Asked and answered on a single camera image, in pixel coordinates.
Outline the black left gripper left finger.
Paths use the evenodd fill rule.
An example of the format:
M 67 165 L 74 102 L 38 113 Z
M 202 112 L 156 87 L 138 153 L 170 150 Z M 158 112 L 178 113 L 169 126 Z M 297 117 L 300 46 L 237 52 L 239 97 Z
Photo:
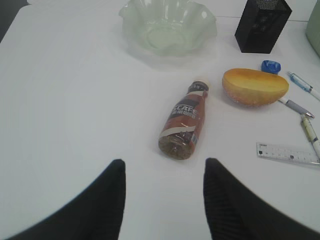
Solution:
M 77 197 L 12 240 L 117 240 L 126 201 L 126 165 L 108 167 Z

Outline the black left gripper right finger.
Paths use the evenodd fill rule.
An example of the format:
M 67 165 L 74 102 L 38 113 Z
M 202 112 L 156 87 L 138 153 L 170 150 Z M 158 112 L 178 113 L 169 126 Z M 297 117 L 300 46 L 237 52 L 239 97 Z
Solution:
M 254 194 L 216 158 L 207 158 L 203 199 L 213 240 L 318 240 L 319 232 L 297 222 Z

